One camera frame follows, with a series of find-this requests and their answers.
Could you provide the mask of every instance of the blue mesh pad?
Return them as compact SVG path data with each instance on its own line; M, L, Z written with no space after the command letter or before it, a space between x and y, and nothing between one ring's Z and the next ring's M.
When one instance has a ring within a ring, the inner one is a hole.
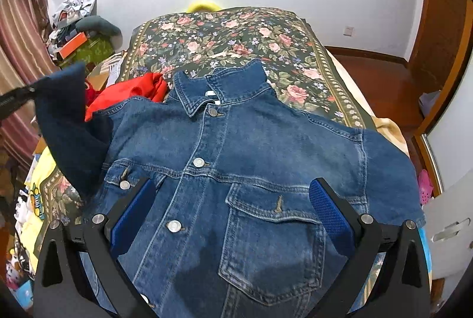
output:
M317 179L310 183L309 199L337 252L350 257L355 251L353 230Z
M146 181L110 231L110 255L117 258L128 251L154 202L156 186Z

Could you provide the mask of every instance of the orange box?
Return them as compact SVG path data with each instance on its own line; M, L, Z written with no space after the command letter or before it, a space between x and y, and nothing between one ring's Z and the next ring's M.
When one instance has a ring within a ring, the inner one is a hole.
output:
M66 43L61 48L59 54L61 54L61 57L64 59L69 54L73 53L80 45L84 44L86 41L86 35L84 33L78 33L76 36L74 36L74 38L68 41L68 43Z

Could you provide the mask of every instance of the pink curtain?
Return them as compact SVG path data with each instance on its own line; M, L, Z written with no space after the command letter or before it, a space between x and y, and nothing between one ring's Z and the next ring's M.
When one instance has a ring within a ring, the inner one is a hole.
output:
M0 0L0 94L35 82L58 68L44 41L50 33L47 0ZM1 125L5 148L25 168L38 142L30 125L34 104L28 103Z

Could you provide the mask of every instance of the bed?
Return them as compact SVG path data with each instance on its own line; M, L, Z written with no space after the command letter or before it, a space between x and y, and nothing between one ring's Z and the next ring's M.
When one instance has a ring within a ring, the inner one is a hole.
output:
M353 79L323 47L307 22L280 9L244 7L169 14L150 20L133 32L117 82L146 72L161 72L172 88L176 71L201 77L217 67L242 66L254 58L262 60L268 82L288 106L349 127L376 129L408 154L397 125L375 117ZM53 168L40 186L45 219L35 241L35 255L39 254L50 221L81 220L77 192L54 168L49 151L45 153L41 160L48 160ZM366 301L382 259L380 255L373 265L355 307Z

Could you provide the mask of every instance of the pocket flap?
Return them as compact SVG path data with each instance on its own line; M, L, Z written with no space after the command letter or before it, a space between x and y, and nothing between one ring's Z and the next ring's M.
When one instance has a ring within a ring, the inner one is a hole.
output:
M234 183L226 204L251 216L271 222L301 220L321 224L306 191L272 191L263 187Z
M135 186L141 178L149 178L144 170L139 166L127 163L114 163L107 170L105 181L112 185L119 186L121 181L128 181L131 186Z

